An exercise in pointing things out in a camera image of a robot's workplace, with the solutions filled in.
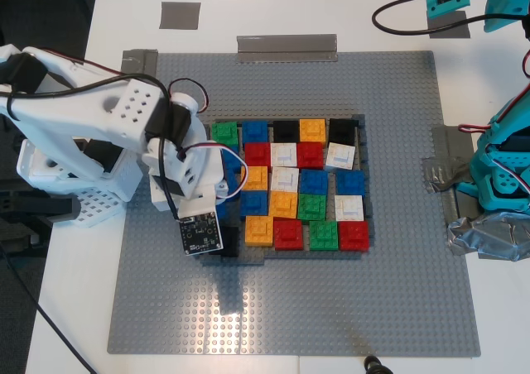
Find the blue lego brick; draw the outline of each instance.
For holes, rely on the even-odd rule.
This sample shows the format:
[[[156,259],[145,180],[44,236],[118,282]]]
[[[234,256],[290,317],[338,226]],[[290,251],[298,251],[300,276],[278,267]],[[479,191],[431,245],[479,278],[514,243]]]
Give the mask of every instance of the blue lego brick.
[[[238,146],[231,146],[230,149],[237,154],[239,154],[239,147]],[[224,167],[226,170],[232,170],[233,172],[240,173],[241,172],[241,162],[238,161],[234,155],[230,155],[227,151],[222,151],[221,155],[223,155],[223,162]]]
[[[229,194],[231,194],[239,186],[238,179],[236,178],[235,173],[232,170],[226,170],[226,173],[224,173],[224,178],[226,179],[226,182],[229,185]],[[240,194],[236,194],[233,198],[226,199],[226,201],[232,202],[234,200],[237,200],[239,199],[239,195]]]
[[[243,145],[247,142],[268,142],[267,122],[243,122]]]
[[[216,207],[217,210],[217,219],[225,219],[228,217],[229,212],[226,209],[226,203],[223,202],[221,204],[218,204]]]
[[[328,173],[323,170],[302,170],[301,194],[328,194]]]
[[[365,195],[364,172],[361,170],[337,170],[335,183],[337,194]]]
[[[267,215],[267,191],[242,190],[239,209],[241,217]]]

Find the green lego brick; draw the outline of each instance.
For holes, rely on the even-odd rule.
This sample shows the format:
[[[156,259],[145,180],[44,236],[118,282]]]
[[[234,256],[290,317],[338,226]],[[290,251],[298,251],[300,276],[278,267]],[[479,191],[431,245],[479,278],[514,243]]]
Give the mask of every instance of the green lego brick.
[[[311,250],[339,250],[339,233],[337,231],[337,222],[309,222],[309,241]]]
[[[323,194],[300,194],[298,198],[298,219],[318,221],[325,219],[325,201]]]
[[[238,124],[236,122],[212,124],[212,138],[220,144],[238,146]]]

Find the white lego brick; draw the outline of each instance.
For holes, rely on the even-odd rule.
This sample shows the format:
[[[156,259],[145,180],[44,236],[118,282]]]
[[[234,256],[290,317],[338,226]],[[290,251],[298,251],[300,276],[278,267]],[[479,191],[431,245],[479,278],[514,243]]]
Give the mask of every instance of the white lego brick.
[[[354,167],[355,146],[347,146],[330,142],[328,156],[325,158],[325,170],[352,170]]]
[[[296,144],[271,144],[272,167],[296,167]]]
[[[271,190],[298,192],[298,169],[290,167],[273,167]]]
[[[337,221],[364,221],[363,197],[335,195],[335,219]]]

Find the circuit board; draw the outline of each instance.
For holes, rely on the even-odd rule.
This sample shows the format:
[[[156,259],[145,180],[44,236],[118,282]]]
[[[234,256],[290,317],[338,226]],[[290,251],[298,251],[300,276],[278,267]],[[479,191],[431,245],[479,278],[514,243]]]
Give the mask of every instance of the circuit board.
[[[184,253],[188,256],[223,248],[215,212],[181,218]]]

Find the dark gray lego plate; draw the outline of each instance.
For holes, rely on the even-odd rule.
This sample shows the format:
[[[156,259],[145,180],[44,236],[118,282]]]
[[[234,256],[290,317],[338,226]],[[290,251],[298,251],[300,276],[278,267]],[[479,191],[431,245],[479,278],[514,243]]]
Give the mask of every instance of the dark gray lego plate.
[[[157,76],[199,80],[206,123],[363,114],[373,245],[351,259],[264,260],[256,249],[247,261],[260,265],[208,265],[185,257],[144,180],[128,205],[110,353],[480,355],[465,258],[446,248],[441,196],[422,179],[443,123],[431,52],[290,64],[164,54]]]

